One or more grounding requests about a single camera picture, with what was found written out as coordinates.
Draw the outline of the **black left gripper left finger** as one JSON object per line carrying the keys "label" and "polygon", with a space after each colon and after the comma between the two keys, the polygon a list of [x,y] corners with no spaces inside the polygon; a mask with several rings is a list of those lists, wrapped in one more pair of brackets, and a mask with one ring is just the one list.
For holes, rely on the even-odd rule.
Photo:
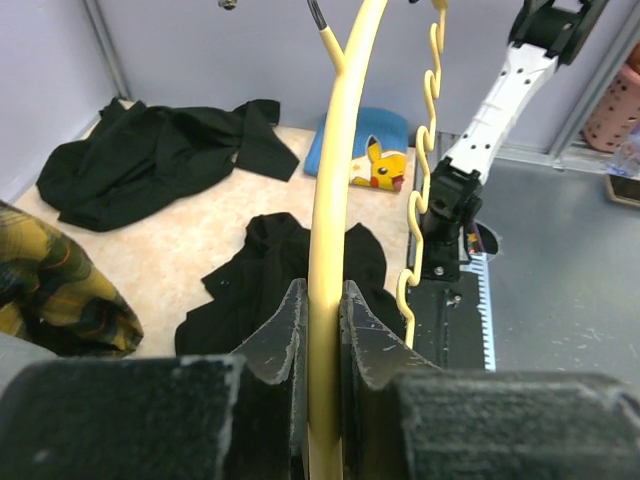
{"label": "black left gripper left finger", "polygon": [[1,399],[5,479],[301,479],[303,280],[227,355],[32,364]]}

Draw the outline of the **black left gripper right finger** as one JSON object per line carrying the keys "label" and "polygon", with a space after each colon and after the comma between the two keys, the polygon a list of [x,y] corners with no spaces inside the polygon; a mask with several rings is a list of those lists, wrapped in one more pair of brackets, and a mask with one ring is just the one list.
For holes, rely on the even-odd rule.
{"label": "black left gripper right finger", "polygon": [[444,371],[346,282],[342,440],[349,479],[635,479],[639,401],[606,375]]}

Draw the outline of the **yellow hanger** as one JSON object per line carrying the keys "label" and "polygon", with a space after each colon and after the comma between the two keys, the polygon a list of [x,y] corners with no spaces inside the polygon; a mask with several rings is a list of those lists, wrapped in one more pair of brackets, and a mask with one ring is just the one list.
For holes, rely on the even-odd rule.
{"label": "yellow hanger", "polygon": [[[387,2],[362,2],[343,51],[317,1],[307,1],[336,72],[316,178],[309,253],[308,479],[343,479],[339,401],[339,305],[343,288],[349,165],[365,77]],[[416,240],[416,258],[413,270],[401,271],[396,287],[396,304],[406,320],[405,345],[409,349],[414,346],[416,319],[406,301],[406,290],[407,285],[418,285],[421,278],[424,240],[416,210],[424,214],[429,205],[430,170],[427,160],[435,143],[437,114],[434,101],[440,94],[440,56],[444,50],[448,9],[448,1],[431,2],[439,12],[439,21],[431,25],[429,34],[435,73],[427,70],[424,75],[424,95],[430,126],[420,126],[416,139],[416,158],[423,170],[424,180],[421,192],[411,192],[407,207],[408,226]]]}

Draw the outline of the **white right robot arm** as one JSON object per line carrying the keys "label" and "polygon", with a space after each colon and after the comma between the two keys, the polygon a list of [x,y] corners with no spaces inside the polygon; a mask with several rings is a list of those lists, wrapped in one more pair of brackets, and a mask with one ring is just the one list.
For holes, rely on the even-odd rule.
{"label": "white right robot arm", "polygon": [[460,237],[481,208],[494,159],[535,93],[559,67],[573,62],[605,6],[603,1],[582,1],[570,11],[552,1],[522,4],[493,86],[463,134],[434,171],[424,175],[428,205],[421,211],[416,239],[422,277],[459,280],[461,267],[471,261]]}

